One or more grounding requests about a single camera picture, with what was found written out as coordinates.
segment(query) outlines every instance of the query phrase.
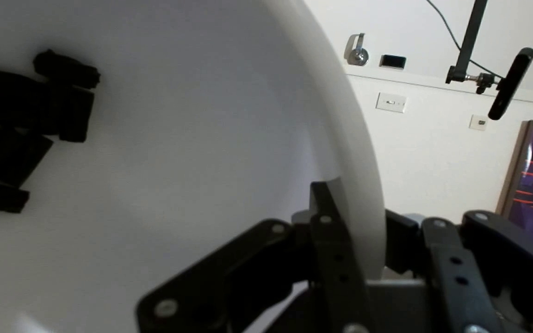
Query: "black microphone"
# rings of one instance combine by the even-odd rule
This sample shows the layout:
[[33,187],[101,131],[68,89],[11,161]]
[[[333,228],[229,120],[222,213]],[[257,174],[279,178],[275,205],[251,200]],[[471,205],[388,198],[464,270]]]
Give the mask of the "black microphone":
[[499,81],[499,85],[497,85],[499,93],[494,98],[494,104],[488,111],[488,118],[499,120],[503,117],[503,113],[508,107],[512,94],[516,93],[516,89],[520,87],[520,81],[523,80],[525,70],[531,65],[531,61],[533,61],[533,48],[520,50],[520,54],[514,57],[514,61],[507,72],[507,78],[503,81]]

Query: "hole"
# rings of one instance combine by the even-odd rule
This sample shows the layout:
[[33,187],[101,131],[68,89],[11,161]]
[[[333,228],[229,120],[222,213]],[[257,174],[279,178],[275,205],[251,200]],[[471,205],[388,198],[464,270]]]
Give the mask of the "hole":
[[344,326],[342,333],[366,333],[368,329],[360,324],[347,324]]
[[473,216],[475,216],[477,220],[488,220],[488,216],[486,216],[484,213],[473,213]]
[[446,226],[447,226],[444,220],[433,220],[433,224],[434,224],[436,228],[446,228]]
[[272,229],[270,229],[272,233],[285,233],[285,226],[281,226],[281,224],[275,224],[275,226],[272,226]]
[[155,305],[155,316],[157,318],[170,318],[177,313],[177,302],[175,300],[162,300]]
[[458,285],[468,285],[468,279],[466,278],[455,278],[455,281],[458,283]]
[[214,307],[214,305],[210,305],[210,303],[201,303],[201,305],[194,307],[192,318],[194,318],[194,322],[210,326],[212,322],[216,322],[218,313],[216,313],[216,307]]
[[320,224],[331,224],[331,222],[333,222],[331,216],[327,216],[327,215],[322,215],[322,216],[320,216]]

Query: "white curved surface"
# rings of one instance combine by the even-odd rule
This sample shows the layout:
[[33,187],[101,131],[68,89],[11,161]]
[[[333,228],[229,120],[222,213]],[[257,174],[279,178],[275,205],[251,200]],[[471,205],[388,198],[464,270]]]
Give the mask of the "white curved surface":
[[383,204],[368,133],[303,2],[0,0],[0,68],[96,65],[85,144],[57,142],[0,213],[0,333],[133,333],[135,303],[336,178],[368,276]]

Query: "bolt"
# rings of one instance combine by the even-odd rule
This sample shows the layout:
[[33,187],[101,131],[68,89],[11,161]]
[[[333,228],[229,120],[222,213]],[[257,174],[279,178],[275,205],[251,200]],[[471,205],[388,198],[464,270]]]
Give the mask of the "bolt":
[[370,333],[370,331],[360,324],[347,324],[344,326],[342,333]]
[[157,318],[170,318],[177,313],[177,302],[175,300],[162,300],[155,305],[155,316]]
[[331,216],[327,216],[327,215],[322,215],[322,216],[320,216],[320,222],[322,222],[322,224],[331,224],[331,222],[333,222],[333,218],[331,218]]
[[285,226],[281,224],[272,226],[272,233],[285,233]]
[[444,220],[433,220],[433,224],[434,224],[436,228],[446,228],[446,226],[447,226]]
[[368,54],[366,54],[366,50],[360,48],[360,50],[355,52],[355,57],[357,57],[359,63],[366,63]]
[[488,220],[488,216],[486,216],[484,213],[473,213],[473,216],[475,216],[477,220]]
[[464,333],[488,333],[483,326],[466,326]]

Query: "black cable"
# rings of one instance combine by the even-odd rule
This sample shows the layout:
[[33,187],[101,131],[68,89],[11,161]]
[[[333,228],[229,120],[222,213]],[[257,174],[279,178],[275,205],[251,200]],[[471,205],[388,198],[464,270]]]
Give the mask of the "black cable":
[[[429,2],[429,6],[436,11],[436,15],[440,17],[440,20],[444,22],[444,26],[446,26],[446,30],[447,30],[447,33],[449,33],[455,48],[460,50],[460,46],[458,46],[458,43],[457,43],[457,39],[455,39],[455,33],[453,33],[453,30],[451,30],[449,22],[446,20],[444,13],[433,4],[433,0],[427,0],[427,2]],[[503,80],[503,76],[492,72],[490,68],[479,65],[477,61],[470,59],[470,63],[475,65],[477,68],[481,68],[481,70],[484,70],[484,72],[490,72],[492,76]]]

